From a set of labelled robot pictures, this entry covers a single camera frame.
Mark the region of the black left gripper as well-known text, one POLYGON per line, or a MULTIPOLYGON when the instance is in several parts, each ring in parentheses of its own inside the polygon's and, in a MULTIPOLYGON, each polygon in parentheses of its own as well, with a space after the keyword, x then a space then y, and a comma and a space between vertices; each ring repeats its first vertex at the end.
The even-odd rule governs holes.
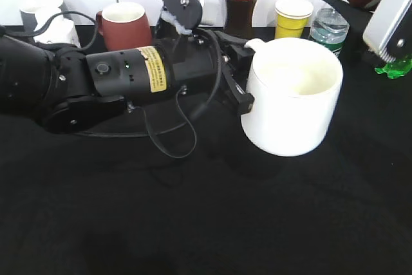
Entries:
POLYGON ((255 51, 246 47, 247 42, 222 31, 198 28, 194 35, 161 38, 139 48, 146 77, 138 79, 138 103, 154 104, 177 93, 208 93, 201 104, 205 107, 221 91, 223 105, 233 114, 250 113, 254 96, 241 88, 224 61, 228 56, 230 62, 250 62, 255 51))

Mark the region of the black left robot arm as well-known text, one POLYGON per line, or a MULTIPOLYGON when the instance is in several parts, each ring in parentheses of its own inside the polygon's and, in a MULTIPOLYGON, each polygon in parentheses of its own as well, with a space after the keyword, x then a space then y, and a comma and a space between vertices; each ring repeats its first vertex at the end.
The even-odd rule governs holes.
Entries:
POLYGON ((235 80, 254 52, 243 39, 198 28, 141 48, 87 54, 71 44, 29 44, 1 30, 1 113, 50 133, 78 133, 135 107, 178 95, 223 95, 238 114, 254 101, 235 80))

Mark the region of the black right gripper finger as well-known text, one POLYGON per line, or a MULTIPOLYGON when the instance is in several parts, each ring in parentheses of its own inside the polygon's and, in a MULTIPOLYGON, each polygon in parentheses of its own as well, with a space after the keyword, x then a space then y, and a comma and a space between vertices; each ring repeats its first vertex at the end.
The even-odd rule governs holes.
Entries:
POLYGON ((355 8, 343 0, 323 0, 339 12, 352 27, 366 27, 373 13, 361 8, 355 8))

